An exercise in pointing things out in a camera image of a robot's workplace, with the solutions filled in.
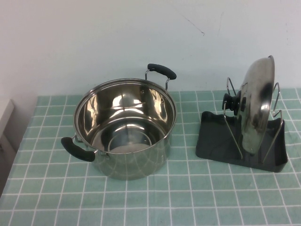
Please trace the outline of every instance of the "pot handle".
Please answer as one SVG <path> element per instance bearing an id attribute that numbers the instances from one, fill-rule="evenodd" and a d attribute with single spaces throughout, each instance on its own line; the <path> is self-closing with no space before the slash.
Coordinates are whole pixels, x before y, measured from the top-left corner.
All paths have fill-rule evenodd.
<path id="1" fill-rule="evenodd" d="M 95 153 L 92 151 L 85 151 L 81 147 L 75 145 L 71 137 L 63 137 L 61 143 L 66 151 L 75 158 L 83 161 L 94 161 Z"/>
<path id="2" fill-rule="evenodd" d="M 150 72 L 158 72 L 162 75 L 165 75 L 170 80 L 174 80 L 177 78 L 177 75 L 172 70 L 170 70 L 168 67 L 165 67 L 162 65 L 148 64 L 147 69 Z"/>

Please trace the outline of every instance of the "white grid line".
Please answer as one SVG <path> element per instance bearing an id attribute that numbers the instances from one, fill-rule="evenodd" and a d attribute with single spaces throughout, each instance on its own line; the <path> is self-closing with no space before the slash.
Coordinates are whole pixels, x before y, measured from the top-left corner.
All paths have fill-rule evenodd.
<path id="1" fill-rule="evenodd" d="M 229 163 L 227 163 L 227 164 L 228 164 L 228 167 L 229 167 L 229 170 L 230 170 L 230 176 L 231 176 L 231 180 L 232 180 L 232 184 L 233 184 L 233 188 L 234 188 L 234 193 L 235 193 L 235 197 L 236 197 L 236 201 L 237 201 L 237 205 L 238 205 L 238 210 L 239 210 L 239 214 L 240 214 L 241 223 L 243 225 L 245 225 L 243 215 L 241 214 L 241 208 L 240 208 L 240 204 L 239 204 L 239 200 L 238 200 L 238 196 L 237 196 L 237 191 L 236 191 L 236 187 L 235 187 L 235 183 L 234 183 L 234 179 L 233 179 L 233 175 L 232 175 L 232 170 L 231 170 L 230 164 Z"/>
<path id="2" fill-rule="evenodd" d="M 215 109 L 215 113 L 217 114 L 214 93 L 212 93 L 212 94 L 213 94 L 214 109 Z M 230 176 L 231 176 L 231 180 L 232 180 L 232 184 L 233 184 L 233 188 L 234 188 L 236 202 L 237 202 L 237 205 L 238 205 L 238 210 L 239 210 L 239 215 L 240 215 L 241 223 L 242 223 L 242 225 L 244 225 L 244 219 L 243 219 L 243 215 L 241 214 L 241 209 L 240 209 L 240 205 L 239 205 L 239 201 L 238 201 L 238 196 L 237 196 L 237 192 L 236 192 L 236 188 L 235 188 L 235 184 L 234 184 L 234 180 L 233 180 L 233 175 L 232 175 L 232 170 L 231 170 L 230 164 L 228 164 L 228 167 L 229 167 L 229 170 L 230 170 Z"/>
<path id="3" fill-rule="evenodd" d="M 23 140 L 53 140 L 55 139 L 56 137 L 39 137 L 39 138 L 31 138 L 31 137 L 25 137 L 23 138 Z"/>
<path id="4" fill-rule="evenodd" d="M 265 215 L 265 211 L 264 211 L 264 208 L 263 208 L 263 205 L 262 205 L 262 201 L 261 201 L 261 197 L 260 197 L 260 194 L 259 194 L 259 190 L 258 190 L 258 187 L 257 187 L 257 184 L 256 184 L 255 176 L 253 174 L 253 169 L 252 168 L 250 168 L 250 169 L 251 169 L 253 181 L 254 181 L 254 184 L 255 184 L 255 188 L 256 188 L 256 191 L 257 191 L 257 195 L 258 195 L 258 198 L 259 198 L 259 203 L 260 203 L 261 208 L 262 208 L 264 220 L 265 220 L 265 223 L 268 224 L 267 216 Z"/>
<path id="5" fill-rule="evenodd" d="M 107 189 L 107 179 L 108 179 L 108 177 L 105 177 L 104 190 L 103 190 L 103 204 L 102 204 L 102 208 L 101 208 L 101 210 L 102 210 L 102 215 L 101 215 L 101 217 L 100 217 L 100 226 L 103 225 L 103 210 L 104 210 L 103 207 L 104 207 L 105 193 L 106 193 L 106 189 Z"/>
<path id="6" fill-rule="evenodd" d="M 254 175 L 271 175 L 272 172 L 270 173 L 253 173 Z M 290 175 L 290 174 L 295 174 L 294 172 L 287 172 L 287 173 L 277 173 L 277 175 Z M 209 174 L 191 174 L 193 176 L 208 176 Z M 229 174 L 225 173 L 213 173 L 211 175 L 214 176 L 228 176 Z M 251 175 L 251 173 L 233 173 L 233 175 Z M 168 176 L 168 174 L 156 174 L 158 177 L 162 176 Z M 170 175 L 171 177 L 173 176 L 187 176 L 187 174 L 172 174 Z M 104 178 L 106 176 L 87 176 L 87 178 Z M 49 177 L 51 179 L 64 179 L 65 177 Z M 74 176 L 74 177 L 67 177 L 67 178 L 85 178 L 84 176 Z M 22 180 L 23 178 L 9 178 L 8 180 Z M 31 179 L 43 179 L 43 178 L 26 178 L 26 180 L 31 180 Z"/>
<path id="7" fill-rule="evenodd" d="M 211 190 L 212 190 L 212 193 L 213 193 L 213 200 L 214 200 L 214 205 L 215 205 L 215 212 L 216 212 L 216 218 L 217 218 L 217 224 L 218 225 L 221 225 L 220 223 L 220 217 L 218 215 L 218 209 L 217 209 L 217 205 L 216 205 L 216 198 L 215 198 L 215 193 L 214 193 L 214 189 L 213 189 L 213 182 L 212 182 L 212 177 L 211 177 L 211 171 L 210 171 L 210 167 L 209 167 L 209 160 L 207 160 L 207 167 L 208 167 L 208 173 L 209 173 L 209 177 L 210 177 L 210 183 L 211 183 Z"/>
<path id="8" fill-rule="evenodd" d="M 301 158 L 301 156 L 299 156 L 299 157 L 289 157 L 290 159 L 299 159 L 299 158 Z M 192 159 L 192 160 L 169 160 L 169 161 L 171 161 L 171 162 L 175 162 L 175 161 L 182 161 L 182 162 L 190 162 L 190 161 L 198 161 L 198 162 L 202 162 L 202 161 L 206 161 L 206 159 L 197 159 L 197 160 L 195 160 L 195 159 Z M 66 165 L 68 162 L 52 162 L 52 163 L 50 163 L 49 165 Z M 27 166 L 27 165 L 48 165 L 48 163 L 15 163 L 15 164 L 13 164 L 14 166 Z M 80 162 L 80 161 L 75 161 L 75 162 L 70 162 L 70 165 L 85 165 L 86 164 L 86 162 Z M 277 174 L 291 174 L 291 173 L 294 173 L 294 172 L 279 172 L 279 173 L 277 173 Z M 235 174 L 250 174 L 250 173 L 233 173 L 233 175 L 235 175 Z"/>
<path id="9" fill-rule="evenodd" d="M 50 105 L 50 107 L 64 107 L 64 106 L 76 107 L 76 105 L 67 105 L 67 102 L 65 102 L 64 105 Z M 45 106 L 43 106 L 43 105 L 36 106 L 36 108 L 39 108 L 39 107 L 47 107 L 47 106 L 46 105 Z"/>
<path id="10" fill-rule="evenodd" d="M 73 114 L 63 114 L 63 116 L 73 116 Z M 38 117 L 43 117 L 43 115 L 34 115 L 34 116 L 32 116 L 32 118 L 38 118 Z M 45 115 L 45 117 L 60 117 L 60 115 Z"/>
<path id="11" fill-rule="evenodd" d="M 264 206 L 264 208 L 282 208 L 285 206 Z M 291 205 L 287 207 L 301 207 L 301 205 Z M 219 206 L 217 207 L 218 209 L 239 209 L 238 206 Z M 248 208 L 259 208 L 261 209 L 261 206 L 241 206 L 241 209 L 248 209 Z M 112 208 L 104 208 L 104 210 L 124 210 L 125 208 L 123 207 L 112 207 Z M 145 210 L 147 207 L 127 207 L 128 210 Z M 169 207 L 160 207 L 160 206 L 155 206 L 155 207 L 149 207 L 149 209 L 163 209 L 163 210 L 168 210 L 170 209 Z M 214 206 L 196 206 L 196 207 L 171 207 L 172 210 L 179 210 L 179 209 L 215 209 Z M 39 209 L 37 211 L 55 211 L 55 210 L 79 210 L 79 208 L 59 208 L 59 209 Z M 102 210 L 102 208 L 83 208 L 83 210 Z M 20 210 L 14 210 L 15 212 L 18 211 L 34 211 L 34 209 L 20 209 Z M 11 210 L 0 210 L 0 212 L 11 212 Z"/>
<path id="12" fill-rule="evenodd" d="M 279 184 L 278 184 L 278 181 L 277 181 L 277 178 L 276 178 L 276 176 L 275 176 L 275 173 L 273 173 L 273 175 L 274 175 L 274 179 L 275 179 L 275 181 L 276 181 L 276 185 L 277 185 L 277 187 L 279 188 L 279 191 L 280 191 L 280 186 L 279 186 Z M 283 206 L 284 206 L 284 208 L 285 208 L 287 217 L 288 217 L 288 219 L 289 219 L 289 221 L 290 221 L 290 224 L 291 224 L 291 223 L 292 223 L 292 220 L 291 220 L 291 218 L 290 218 L 290 215 L 288 214 L 287 207 L 286 207 L 286 205 L 285 205 L 284 198 L 283 198 L 283 195 L 282 195 L 282 192 L 281 192 L 281 191 L 280 191 L 280 195 L 281 195 L 281 199 L 282 199 Z"/>
<path id="13" fill-rule="evenodd" d="M 185 152 L 186 152 L 186 160 L 188 160 L 188 154 L 187 154 L 187 148 L 186 148 L 186 137 L 185 137 L 185 128 L 184 128 L 184 123 L 183 123 L 183 114 L 182 114 L 182 127 L 183 127 L 183 134 L 184 134 L 184 145 L 185 145 Z M 189 171 L 189 164 L 187 162 L 187 172 L 188 172 L 188 179 L 189 179 L 189 188 L 190 188 L 190 197 L 191 197 L 191 205 L 192 205 L 192 213 L 193 213 L 193 222 L 194 226 L 197 225 L 196 223 L 196 216 L 194 212 L 194 203 L 193 203 L 193 196 L 192 196 L 192 188 L 191 188 L 191 179 L 190 179 L 190 171 Z"/>
<path id="14" fill-rule="evenodd" d="M 40 127 L 43 127 L 43 128 L 57 128 L 58 126 L 43 126 L 43 125 L 41 125 L 41 126 L 28 126 L 28 128 L 40 128 Z M 72 125 L 64 125 L 64 126 L 59 125 L 59 127 L 70 127 L 70 128 L 73 128 Z"/>
<path id="15" fill-rule="evenodd" d="M 80 220 L 80 215 L 81 215 L 81 210 L 82 210 L 82 204 L 83 204 L 84 194 L 85 194 L 85 188 L 86 188 L 86 181 L 87 181 L 88 169 L 89 169 L 89 164 L 87 164 L 87 168 L 86 168 L 86 175 L 85 175 L 84 187 L 83 187 L 83 192 L 82 192 L 82 195 L 81 195 L 80 206 L 79 206 L 79 218 L 78 218 L 78 220 L 77 220 L 77 226 L 79 226 L 79 220 Z"/>
<path id="16" fill-rule="evenodd" d="M 47 107 L 46 112 L 45 112 L 45 116 L 46 116 L 46 114 L 47 114 L 47 112 L 48 112 L 49 105 L 50 105 L 50 101 L 51 101 L 51 97 L 49 98 L 49 103 L 48 103 L 48 107 Z M 42 127 L 41 127 L 40 130 L 39 130 L 38 137 L 40 136 L 41 131 L 42 131 Z M 38 142 L 38 139 L 36 140 L 33 149 L 35 149 L 35 147 L 36 147 L 36 145 L 37 145 L 37 142 Z M 30 157 L 29 162 L 32 161 L 33 153 L 34 153 L 34 152 L 32 152 L 32 155 L 31 155 L 31 157 Z M 16 199 L 15 205 L 14 205 L 14 207 L 13 207 L 12 214 L 11 214 L 11 216 L 10 216 L 8 226 L 10 226 L 11 221 L 12 221 L 12 219 L 13 219 L 14 211 L 15 211 L 15 208 L 16 208 L 17 203 L 18 203 L 18 201 L 19 201 L 20 194 L 21 194 L 21 190 L 22 190 L 22 188 L 23 188 L 23 185 L 24 185 L 24 182 L 25 182 L 25 178 L 26 178 L 26 176 L 27 176 L 27 172 L 28 172 L 29 166 L 30 166 L 30 164 L 28 164 L 28 166 L 27 166 L 27 168 L 26 168 L 26 172 L 25 172 L 25 174 L 24 174 L 24 178 L 23 178 L 23 181 L 22 181 L 22 184 L 21 184 L 21 187 L 20 187 L 20 191 L 19 191 L 18 197 L 17 197 L 17 199 Z"/>
<path id="17" fill-rule="evenodd" d="M 127 215 L 127 180 L 126 180 L 126 196 L 125 196 L 125 200 L 124 200 L 124 219 L 123 219 L 123 226 L 126 226 L 126 215 Z"/>
<path id="18" fill-rule="evenodd" d="M 168 201 L 169 201 L 169 217 L 170 217 L 170 224 L 173 225 L 173 218 L 172 218 L 172 213 L 171 213 L 171 197 L 170 197 L 170 183 L 169 183 L 169 166 L 168 166 L 168 158 L 166 160 L 167 164 L 167 182 L 168 182 Z"/>
<path id="19" fill-rule="evenodd" d="M 146 189 L 147 189 L 147 200 L 146 200 L 146 205 L 147 205 L 147 226 L 149 226 L 149 218 L 150 218 L 150 213 L 149 213 L 149 176 L 146 178 Z"/>
<path id="20" fill-rule="evenodd" d="M 63 191 L 64 191 L 65 182 L 66 182 L 66 178 L 67 178 L 67 172 L 68 172 L 68 168 L 69 168 L 70 159 L 71 159 L 71 155 L 69 156 L 69 161 L 68 161 L 68 164 L 67 164 L 66 173 L 65 173 L 65 177 L 64 177 L 64 181 L 63 181 L 63 186 L 62 186 L 62 190 L 61 190 L 61 194 L 60 194 L 60 200 L 58 202 L 57 210 L 56 210 L 56 213 L 55 213 L 55 225 L 56 225 L 56 221 L 57 221 L 57 215 L 58 215 L 59 207 L 60 207 L 61 201 L 62 201 L 62 196 L 63 196 L 63 193 L 64 193 Z"/>
<path id="21" fill-rule="evenodd" d="M 258 189 L 258 191 L 287 191 L 287 190 L 296 190 L 299 189 L 298 187 L 291 187 L 291 188 L 266 188 L 266 189 Z M 189 190 L 149 190 L 149 192 L 188 192 Z M 218 191 L 218 192 L 233 192 L 233 189 L 193 189 L 193 192 L 210 192 L 210 191 Z M 236 189 L 238 192 L 242 191 L 256 191 L 256 189 Z M 138 192 L 147 192 L 146 190 L 137 190 L 137 191 L 127 191 L 127 193 L 138 193 Z M 106 191 L 106 192 L 85 192 L 85 194 L 103 194 L 103 193 L 125 193 L 125 191 Z M 38 195 L 39 193 L 22 193 L 22 195 Z M 46 192 L 42 194 L 61 194 L 60 192 Z M 82 194 L 82 192 L 64 192 L 64 194 Z M 3 194 L 3 196 L 11 195 L 11 196 L 17 196 L 18 193 L 9 193 L 9 194 Z"/>
<path id="22" fill-rule="evenodd" d="M 172 134 L 173 137 L 176 137 L 176 136 L 183 136 L 182 135 L 178 135 L 178 134 Z M 293 145 L 301 145 L 301 143 L 295 143 L 295 144 L 286 144 L 286 146 L 293 146 Z M 177 148 L 184 148 L 184 146 L 171 146 L 171 147 L 177 147 Z M 49 149 L 47 150 L 19 150 L 20 152 L 32 152 L 32 151 L 51 151 Z"/>
<path id="23" fill-rule="evenodd" d="M 65 105 L 63 106 L 63 109 L 65 109 L 66 103 L 67 103 L 67 97 L 66 97 Z M 57 135 L 58 135 L 58 133 L 59 133 L 60 126 L 61 126 L 61 123 L 62 123 L 62 120 L 63 120 L 63 113 L 62 113 L 62 115 L 61 115 L 60 123 L 59 123 L 59 126 L 58 126 L 58 128 L 57 128 L 57 132 L 56 132 L 56 136 L 55 136 L 56 138 L 55 138 L 55 141 L 54 141 L 53 146 L 52 146 L 51 154 L 50 154 L 49 161 L 48 161 L 48 164 L 47 164 L 47 168 L 46 168 L 46 171 L 45 171 L 45 175 L 44 175 L 44 178 L 43 178 L 43 182 L 42 182 L 41 190 L 40 190 L 40 193 L 39 193 L 38 201 L 37 201 L 37 204 L 36 204 L 36 207 L 35 207 L 35 211 L 34 211 L 34 213 L 33 213 L 32 224 L 31 224 L 31 226 L 33 225 L 33 222 L 34 222 L 34 219 L 35 219 L 35 216 L 36 216 L 36 210 L 37 210 L 37 207 L 38 207 L 40 198 L 41 198 L 42 190 L 43 190 L 43 187 L 44 187 L 44 184 L 45 184 L 47 172 L 48 172 L 49 165 L 50 165 L 50 161 L 51 161 L 51 157 L 52 157 L 52 154 L 53 154 L 53 149 L 54 149 L 54 147 L 55 147 L 55 143 L 56 143 L 56 140 L 57 140 Z"/>

